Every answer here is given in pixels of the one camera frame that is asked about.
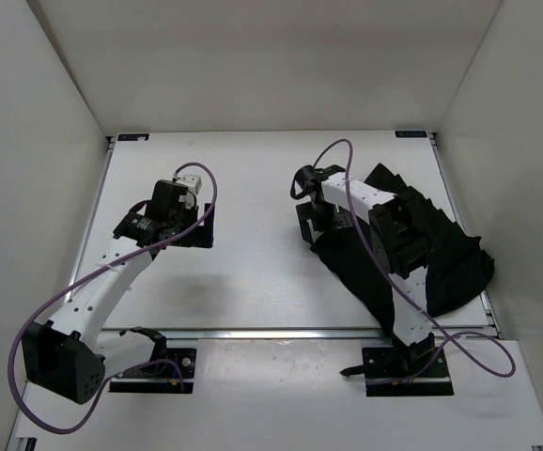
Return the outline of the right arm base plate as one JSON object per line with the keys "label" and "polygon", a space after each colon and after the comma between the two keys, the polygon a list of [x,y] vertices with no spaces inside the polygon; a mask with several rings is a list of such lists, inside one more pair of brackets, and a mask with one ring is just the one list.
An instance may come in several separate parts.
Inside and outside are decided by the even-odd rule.
{"label": "right arm base plate", "polygon": [[388,347],[362,348],[362,358],[360,365],[344,368],[340,375],[363,376],[368,397],[450,397],[455,393],[443,350],[411,365]]}

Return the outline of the black pleated skirt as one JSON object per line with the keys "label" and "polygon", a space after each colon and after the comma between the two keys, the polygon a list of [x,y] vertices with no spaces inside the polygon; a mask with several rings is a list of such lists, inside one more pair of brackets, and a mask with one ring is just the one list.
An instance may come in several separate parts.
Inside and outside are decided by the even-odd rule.
{"label": "black pleated skirt", "polygon": [[[364,183],[395,194],[402,194],[408,188],[415,190],[383,164],[378,164]],[[427,312],[436,318],[459,309],[478,296],[494,275],[494,260],[481,248],[479,238],[467,236],[443,210],[436,208],[430,199],[415,191],[422,199],[422,210],[432,239],[426,281]],[[393,311],[389,300],[391,289],[388,281],[372,264],[365,264],[365,269],[368,277],[366,285],[371,290],[368,299],[363,301],[349,291],[365,305],[374,318],[376,312],[390,318]],[[382,330],[389,334],[387,322],[379,324]]]}

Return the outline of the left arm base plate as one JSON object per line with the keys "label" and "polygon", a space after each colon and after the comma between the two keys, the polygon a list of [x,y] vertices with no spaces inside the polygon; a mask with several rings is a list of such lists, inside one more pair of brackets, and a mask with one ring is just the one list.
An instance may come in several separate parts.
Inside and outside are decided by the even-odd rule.
{"label": "left arm base plate", "polygon": [[118,394],[189,395],[194,390],[197,363],[196,340],[168,340],[166,354],[170,364],[135,369],[110,380],[108,391]]}

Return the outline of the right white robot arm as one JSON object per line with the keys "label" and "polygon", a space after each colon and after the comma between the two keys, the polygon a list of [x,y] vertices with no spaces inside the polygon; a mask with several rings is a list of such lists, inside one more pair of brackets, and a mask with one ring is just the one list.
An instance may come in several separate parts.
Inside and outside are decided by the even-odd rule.
{"label": "right white robot arm", "polygon": [[303,240],[353,294],[363,301],[371,294],[365,264],[387,277],[393,315],[374,316],[388,324],[393,368],[415,375],[434,349],[426,288],[432,239],[420,195],[374,188],[338,165],[302,167],[290,195]]}

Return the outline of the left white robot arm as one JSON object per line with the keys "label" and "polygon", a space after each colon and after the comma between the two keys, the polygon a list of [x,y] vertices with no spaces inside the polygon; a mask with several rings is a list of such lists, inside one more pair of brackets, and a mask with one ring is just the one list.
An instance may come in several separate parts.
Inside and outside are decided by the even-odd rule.
{"label": "left white robot arm", "polygon": [[132,207],[113,232],[95,278],[74,290],[44,323],[21,335],[27,379],[79,405],[103,381],[133,366],[148,374],[166,367],[164,336],[133,326],[112,338],[101,330],[132,282],[159,254],[154,243],[177,237],[179,247],[210,248],[213,219],[197,225],[202,180],[185,175],[156,182],[144,207]]}

